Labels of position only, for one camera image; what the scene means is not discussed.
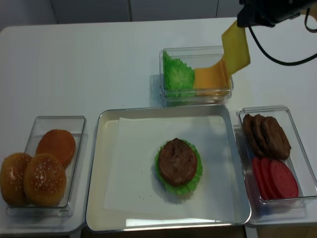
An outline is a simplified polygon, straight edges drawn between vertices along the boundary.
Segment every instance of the plastic container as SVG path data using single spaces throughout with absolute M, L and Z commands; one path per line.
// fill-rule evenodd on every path
M 252 159 L 254 155 L 252 150 L 247 146 L 247 158 L 243 161 L 245 180 L 249 185 L 249 196 L 251 195 L 253 203 L 260 214 L 275 210 L 288 210 L 291 208 L 303 207 L 309 199 L 317 198 L 317 181 L 313 173 L 307 155 L 299 138 L 292 116 L 287 107 L 260 107 L 246 108 L 237 113 L 240 125 L 242 126 L 243 118 L 246 114 L 255 116 L 274 117 L 283 128 L 288 141 L 292 147 L 290 157 L 284 161 L 286 166 L 291 170 L 298 188 L 299 197 L 288 199 L 264 200 L 259 192 L 252 169 Z
M 218 63 L 223 56 L 223 48 L 196 47 L 164 49 L 173 59 L 180 59 L 192 69 L 211 67 Z M 163 51 L 159 54 L 160 96 L 164 106 L 193 105 L 193 104 L 224 104 L 230 98 L 233 90 L 233 81 L 230 77 L 229 87 L 167 90 L 164 81 Z
M 84 117 L 37 117 L 25 148 L 25 153 L 35 156 L 36 149 L 42 137 L 50 130 L 63 129 L 71 132 L 75 139 L 76 150 L 71 163 L 65 169 L 66 190 L 63 198 L 56 206 L 37 207 L 28 205 L 24 207 L 8 206 L 7 214 L 13 216 L 57 216 L 67 217 L 71 215 L 70 194 L 72 191 L 73 176 L 80 151 L 86 119 Z

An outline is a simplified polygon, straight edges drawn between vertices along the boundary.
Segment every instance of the table surface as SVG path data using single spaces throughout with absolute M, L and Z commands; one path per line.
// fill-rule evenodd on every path
M 164 48 L 220 46 L 233 18 L 24 26 L 0 34 L 0 162 L 24 151 L 37 116 L 83 115 L 87 119 L 83 155 L 75 179 L 77 196 L 70 218 L 6 216 L 0 199 L 0 235 L 66 234 L 81 228 L 99 115 L 109 109 L 158 107 L 159 52 Z M 279 60 L 300 60 L 317 52 L 317 34 L 304 17 L 275 28 L 255 27 L 263 48 Z M 293 116 L 314 172 L 317 60 L 286 67 L 269 61 L 249 31 L 251 65 L 233 75 L 227 107 L 286 105 Z M 317 201 L 305 212 L 251 219 L 254 225 L 317 222 Z

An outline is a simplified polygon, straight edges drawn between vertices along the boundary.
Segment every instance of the yellow cheese slice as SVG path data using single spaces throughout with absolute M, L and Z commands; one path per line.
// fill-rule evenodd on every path
M 218 63 L 208 68 L 194 69 L 194 89 L 213 89 L 230 87 L 230 80 L 227 74 L 225 57 Z M 227 92 L 198 92 L 197 95 L 224 95 Z
M 230 76 L 250 64 L 246 31 L 238 27 L 237 21 L 223 33 L 222 45 Z

